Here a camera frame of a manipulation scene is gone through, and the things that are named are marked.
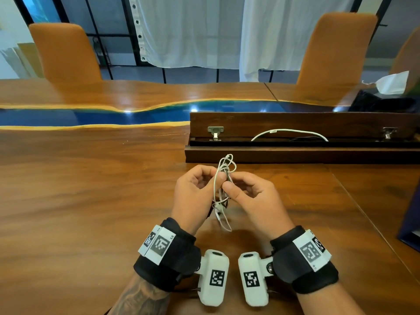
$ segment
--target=white tissue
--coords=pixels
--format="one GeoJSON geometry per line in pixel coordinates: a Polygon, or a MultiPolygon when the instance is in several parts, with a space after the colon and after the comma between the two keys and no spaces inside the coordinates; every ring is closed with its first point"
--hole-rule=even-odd
{"type": "Polygon", "coordinates": [[[376,88],[384,95],[404,94],[409,71],[386,75],[376,82],[376,88]]]}

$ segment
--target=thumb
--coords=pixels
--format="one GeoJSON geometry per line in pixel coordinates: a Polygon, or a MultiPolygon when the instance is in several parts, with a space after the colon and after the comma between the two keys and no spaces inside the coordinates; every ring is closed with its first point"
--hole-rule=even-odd
{"type": "Polygon", "coordinates": [[[238,202],[244,209],[249,206],[250,201],[252,200],[252,198],[246,195],[245,192],[241,190],[241,188],[230,181],[225,181],[222,185],[222,189],[231,199],[238,202]]]}
{"type": "Polygon", "coordinates": [[[214,184],[214,178],[210,179],[210,181],[207,183],[207,185],[203,188],[205,193],[209,193],[212,195],[213,198],[213,188],[215,186],[216,189],[216,193],[218,193],[220,187],[222,186],[223,182],[226,181],[227,179],[227,175],[226,173],[224,173],[223,171],[218,172],[217,177],[216,177],[216,184],[214,184]]]}

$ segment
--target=orange chair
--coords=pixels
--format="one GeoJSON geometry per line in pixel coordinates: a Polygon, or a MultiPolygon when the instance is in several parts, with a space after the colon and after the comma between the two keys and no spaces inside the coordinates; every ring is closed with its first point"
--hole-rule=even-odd
{"type": "Polygon", "coordinates": [[[45,78],[51,82],[102,80],[96,55],[81,26],[34,23],[29,31],[38,48],[45,78]]]}
{"type": "Polygon", "coordinates": [[[312,33],[297,86],[351,87],[360,83],[377,20],[374,14],[324,14],[312,33]]]}
{"type": "Polygon", "coordinates": [[[407,41],[399,50],[390,74],[396,74],[409,70],[407,79],[407,90],[410,90],[420,79],[420,27],[416,28],[407,41]]]}

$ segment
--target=wooden flap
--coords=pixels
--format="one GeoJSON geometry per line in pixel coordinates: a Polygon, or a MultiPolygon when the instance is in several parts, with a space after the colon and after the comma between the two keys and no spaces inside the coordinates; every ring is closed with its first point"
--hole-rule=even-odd
{"type": "MultiPolygon", "coordinates": [[[[192,112],[190,137],[211,137],[207,127],[223,126],[220,137],[254,137],[271,129],[314,131],[325,137],[383,138],[384,127],[396,127],[393,138],[410,138],[420,125],[420,115],[385,112],[192,112]]],[[[295,137],[277,132],[271,137],[295,137]]]]}

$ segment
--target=tattoo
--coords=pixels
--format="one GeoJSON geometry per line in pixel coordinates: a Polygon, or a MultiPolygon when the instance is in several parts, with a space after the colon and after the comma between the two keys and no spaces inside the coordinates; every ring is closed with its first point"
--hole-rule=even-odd
{"type": "Polygon", "coordinates": [[[169,296],[135,274],[108,315],[163,315],[169,296]]]}

